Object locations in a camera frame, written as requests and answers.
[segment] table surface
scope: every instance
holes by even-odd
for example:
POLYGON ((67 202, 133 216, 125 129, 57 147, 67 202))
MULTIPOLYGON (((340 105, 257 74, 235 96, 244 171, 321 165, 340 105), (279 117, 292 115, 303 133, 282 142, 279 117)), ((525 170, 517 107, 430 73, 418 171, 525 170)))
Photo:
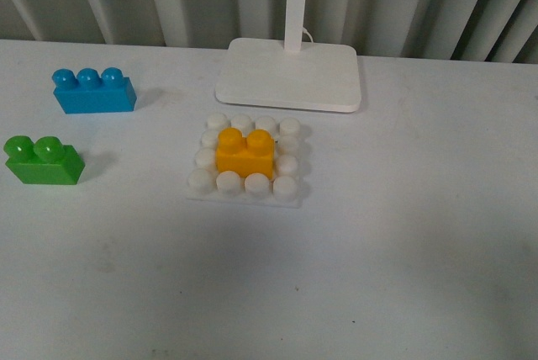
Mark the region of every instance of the table surface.
POLYGON ((325 114, 217 102, 224 54, 0 41, 2 143, 87 164, 1 166, 0 358, 538 358, 536 66, 359 57, 361 109, 325 114), (85 66, 135 111, 63 114, 85 66), (185 198, 212 112, 304 124, 300 209, 185 198))

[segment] lamp base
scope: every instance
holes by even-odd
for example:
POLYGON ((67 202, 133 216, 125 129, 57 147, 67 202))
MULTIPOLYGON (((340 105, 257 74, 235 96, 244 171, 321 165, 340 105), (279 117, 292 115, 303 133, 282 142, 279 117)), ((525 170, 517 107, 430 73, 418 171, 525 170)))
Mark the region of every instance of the lamp base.
POLYGON ((240 105, 355 112, 361 103, 356 53, 346 45, 306 42, 292 53, 280 40, 235 39, 215 96, 240 105))

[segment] green lego brick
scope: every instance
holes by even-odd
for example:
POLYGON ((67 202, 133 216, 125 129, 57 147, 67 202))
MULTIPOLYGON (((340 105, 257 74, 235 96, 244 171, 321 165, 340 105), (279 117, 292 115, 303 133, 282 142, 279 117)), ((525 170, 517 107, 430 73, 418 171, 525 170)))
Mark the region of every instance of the green lego brick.
POLYGON ((33 144, 29 137, 17 135, 4 150, 9 155, 6 166, 22 183, 75 185, 85 167, 73 146, 64 146, 55 137, 33 144))

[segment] white lego baseplate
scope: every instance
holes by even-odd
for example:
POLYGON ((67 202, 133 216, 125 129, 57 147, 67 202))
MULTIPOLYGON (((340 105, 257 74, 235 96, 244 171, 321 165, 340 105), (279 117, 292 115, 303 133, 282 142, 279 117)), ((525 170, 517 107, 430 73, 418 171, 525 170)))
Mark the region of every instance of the white lego baseplate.
POLYGON ((256 121, 246 114, 229 119, 225 114, 211 114, 200 140, 200 149, 194 157, 196 169, 188 177, 187 198, 239 204, 257 204, 279 207, 299 207, 301 124, 293 118, 278 123, 270 116, 256 121), (219 173, 215 155, 219 132, 228 127, 240 130, 246 137, 254 129, 264 129, 275 141, 273 179, 254 173, 241 178, 232 171, 219 173))

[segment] toy block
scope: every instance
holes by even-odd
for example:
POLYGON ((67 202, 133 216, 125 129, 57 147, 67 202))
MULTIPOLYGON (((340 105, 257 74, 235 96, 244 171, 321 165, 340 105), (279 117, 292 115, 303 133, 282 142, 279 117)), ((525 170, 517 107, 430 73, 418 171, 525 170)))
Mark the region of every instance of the toy block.
POLYGON ((188 199, 294 208, 300 205, 298 120, 287 118, 277 123, 272 117, 262 116, 254 122, 246 114, 232 119, 212 114, 206 125, 200 140, 202 148, 194 157, 196 169, 187 180, 188 199))
POLYGON ((229 127, 219 133, 217 170, 233 171, 240 177, 262 173, 272 179, 274 152, 275 141, 266 130, 257 129, 243 137, 240 130, 229 127))
POLYGON ((52 136, 34 144, 26 135, 15 135, 3 150, 9 156, 6 166, 22 183, 76 185, 84 169, 73 146, 64 146, 52 136))
POLYGON ((101 77, 92 68, 84 68, 75 77, 66 68, 55 71, 52 81, 54 95, 66 114, 132 112, 136 94, 128 77, 115 67, 109 67, 101 77))

